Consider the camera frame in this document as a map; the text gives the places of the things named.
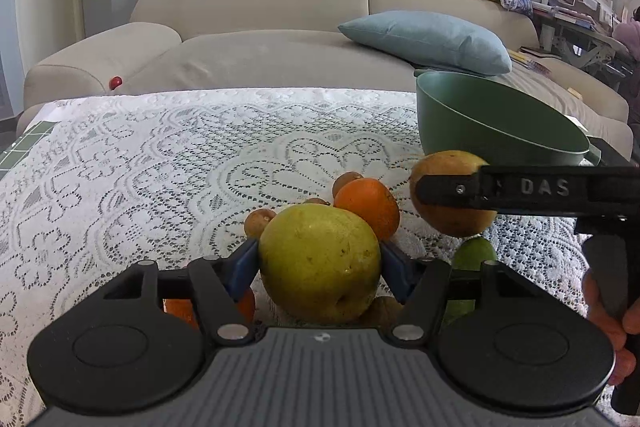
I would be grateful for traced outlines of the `person right hand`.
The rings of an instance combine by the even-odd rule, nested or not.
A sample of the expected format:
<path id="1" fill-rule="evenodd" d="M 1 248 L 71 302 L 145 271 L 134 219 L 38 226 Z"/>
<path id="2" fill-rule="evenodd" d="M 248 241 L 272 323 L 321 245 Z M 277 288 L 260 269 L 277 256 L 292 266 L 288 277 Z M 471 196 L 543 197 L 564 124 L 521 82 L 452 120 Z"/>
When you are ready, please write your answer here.
<path id="1" fill-rule="evenodd" d="M 628 336 L 638 335 L 640 332 L 639 301 L 626 311 L 621 320 L 614 319 L 603 306 L 599 286 L 590 270 L 582 279 L 582 293 L 588 306 L 588 320 L 608 336 L 615 350 L 615 367 L 608 383 L 618 386 L 632 374 L 637 364 L 636 357 L 625 345 Z"/>

